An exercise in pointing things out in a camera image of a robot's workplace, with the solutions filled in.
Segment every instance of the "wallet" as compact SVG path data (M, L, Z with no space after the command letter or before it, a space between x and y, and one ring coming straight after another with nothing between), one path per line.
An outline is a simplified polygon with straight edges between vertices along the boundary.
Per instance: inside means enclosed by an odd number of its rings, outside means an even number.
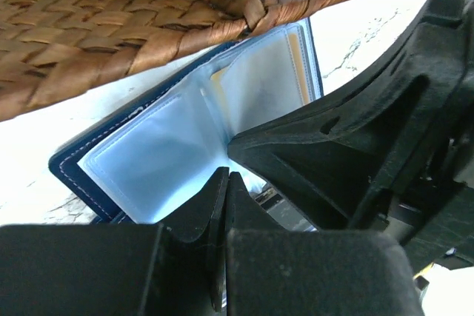
M228 143L322 95L310 22L301 20L212 49L66 143L50 171L96 222L155 223L217 167L259 193L265 181L227 157Z

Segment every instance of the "basket weave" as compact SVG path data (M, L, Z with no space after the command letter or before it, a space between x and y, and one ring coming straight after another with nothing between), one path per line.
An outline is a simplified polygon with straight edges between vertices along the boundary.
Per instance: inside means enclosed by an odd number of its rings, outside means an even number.
M0 0L0 120L346 0Z

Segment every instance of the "brown basket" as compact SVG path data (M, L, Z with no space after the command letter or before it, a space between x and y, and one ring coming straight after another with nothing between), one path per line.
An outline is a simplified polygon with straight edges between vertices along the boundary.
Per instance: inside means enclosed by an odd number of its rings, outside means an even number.
M0 120L346 0L0 0Z

